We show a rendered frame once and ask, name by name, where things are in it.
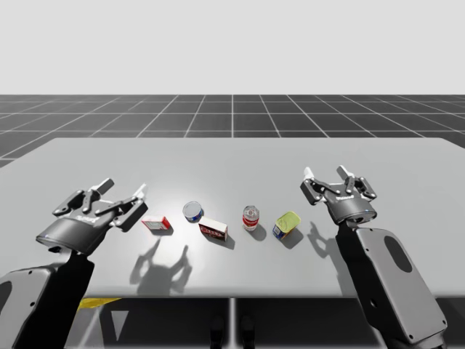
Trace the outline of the red and white carton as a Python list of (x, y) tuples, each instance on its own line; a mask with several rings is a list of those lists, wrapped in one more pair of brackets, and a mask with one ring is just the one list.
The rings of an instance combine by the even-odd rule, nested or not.
[(171, 233), (171, 224), (165, 216), (144, 216), (141, 222), (154, 235)]

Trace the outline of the blue flat can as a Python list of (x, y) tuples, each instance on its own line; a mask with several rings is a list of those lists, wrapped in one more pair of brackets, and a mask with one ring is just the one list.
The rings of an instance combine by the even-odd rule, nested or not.
[(203, 208), (197, 201), (190, 201), (184, 205), (182, 213), (188, 222), (197, 222), (203, 216)]

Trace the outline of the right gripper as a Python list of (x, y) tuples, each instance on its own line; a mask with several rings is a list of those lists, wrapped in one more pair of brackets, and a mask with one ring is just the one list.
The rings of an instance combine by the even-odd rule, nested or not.
[(336, 225), (344, 221), (364, 223), (375, 219), (377, 212), (369, 201), (377, 198), (377, 194), (368, 181), (364, 177), (357, 177), (342, 165), (336, 171), (344, 181), (346, 195), (341, 192), (340, 184), (318, 180), (309, 167), (304, 168), (304, 179), (300, 188), (308, 202), (313, 206), (326, 204), (328, 213)]

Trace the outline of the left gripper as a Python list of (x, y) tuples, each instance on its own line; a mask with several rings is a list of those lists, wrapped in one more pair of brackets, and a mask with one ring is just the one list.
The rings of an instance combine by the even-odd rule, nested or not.
[(148, 210), (145, 203), (147, 184), (143, 183), (124, 200), (100, 200), (113, 186), (113, 180), (107, 178), (88, 190), (72, 193), (52, 212), (53, 215), (70, 214), (57, 218), (37, 235), (36, 241), (50, 249), (59, 247), (92, 254), (112, 227), (128, 232)]

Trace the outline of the red and white can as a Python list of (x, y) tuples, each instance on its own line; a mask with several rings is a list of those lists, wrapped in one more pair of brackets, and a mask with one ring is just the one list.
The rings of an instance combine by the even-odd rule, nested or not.
[(256, 229), (259, 222), (259, 210), (253, 206), (246, 206), (243, 210), (243, 227), (247, 231)]

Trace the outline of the green and blue rectangular can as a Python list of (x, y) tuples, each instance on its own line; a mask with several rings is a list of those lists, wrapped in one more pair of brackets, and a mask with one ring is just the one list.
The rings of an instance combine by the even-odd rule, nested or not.
[(289, 211), (283, 214), (275, 221), (272, 229), (273, 235), (278, 240), (284, 239), (297, 225), (301, 222), (301, 218), (295, 212)]

